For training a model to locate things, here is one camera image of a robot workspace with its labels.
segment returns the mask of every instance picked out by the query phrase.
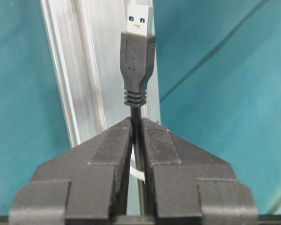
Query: teal background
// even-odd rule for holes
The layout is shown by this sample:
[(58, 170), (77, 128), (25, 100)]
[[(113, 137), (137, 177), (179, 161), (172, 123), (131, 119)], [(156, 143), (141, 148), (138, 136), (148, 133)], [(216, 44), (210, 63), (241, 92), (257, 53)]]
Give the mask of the teal background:
[(0, 0), (0, 215), (69, 148), (39, 1)]
[(162, 124), (231, 162), (268, 213), (281, 201), (281, 0), (262, 2), (165, 97), (260, 1), (154, 1)]

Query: usb connector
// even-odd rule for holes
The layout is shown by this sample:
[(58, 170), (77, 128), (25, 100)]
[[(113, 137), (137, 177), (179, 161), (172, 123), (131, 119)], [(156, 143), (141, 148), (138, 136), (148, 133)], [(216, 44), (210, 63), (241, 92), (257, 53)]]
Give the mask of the usb connector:
[(132, 34), (147, 36), (152, 34), (153, 6), (127, 4), (127, 28)]
[(147, 83), (154, 70), (153, 7), (128, 4), (127, 9), (127, 31), (121, 33), (120, 67), (125, 104), (138, 108), (146, 103)]

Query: cable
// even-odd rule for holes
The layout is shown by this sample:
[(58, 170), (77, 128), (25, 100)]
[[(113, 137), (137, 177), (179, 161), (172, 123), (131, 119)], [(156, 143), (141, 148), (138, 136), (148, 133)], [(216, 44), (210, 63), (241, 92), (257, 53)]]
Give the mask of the cable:
[[(131, 160), (135, 162), (134, 147), (132, 147)], [(145, 173), (143, 171), (137, 170), (133, 166), (130, 166), (129, 172), (135, 178), (145, 182)]]

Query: teal panel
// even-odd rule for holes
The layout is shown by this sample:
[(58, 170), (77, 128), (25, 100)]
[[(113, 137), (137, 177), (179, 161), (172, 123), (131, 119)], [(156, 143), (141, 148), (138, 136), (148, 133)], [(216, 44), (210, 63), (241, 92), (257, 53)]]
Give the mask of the teal panel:
[(0, 215), (70, 148), (38, 0), (0, 0)]
[(271, 212), (281, 197), (281, 0), (155, 0), (155, 30), (163, 125), (231, 162), (259, 212)]

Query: strain relief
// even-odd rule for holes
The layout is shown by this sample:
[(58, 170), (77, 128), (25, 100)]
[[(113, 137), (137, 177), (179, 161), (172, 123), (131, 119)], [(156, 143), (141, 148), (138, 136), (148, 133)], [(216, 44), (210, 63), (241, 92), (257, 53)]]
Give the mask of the strain relief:
[(146, 104), (146, 91), (143, 93), (133, 93), (128, 90), (125, 91), (125, 105), (129, 105), (134, 108), (139, 108), (142, 105)]

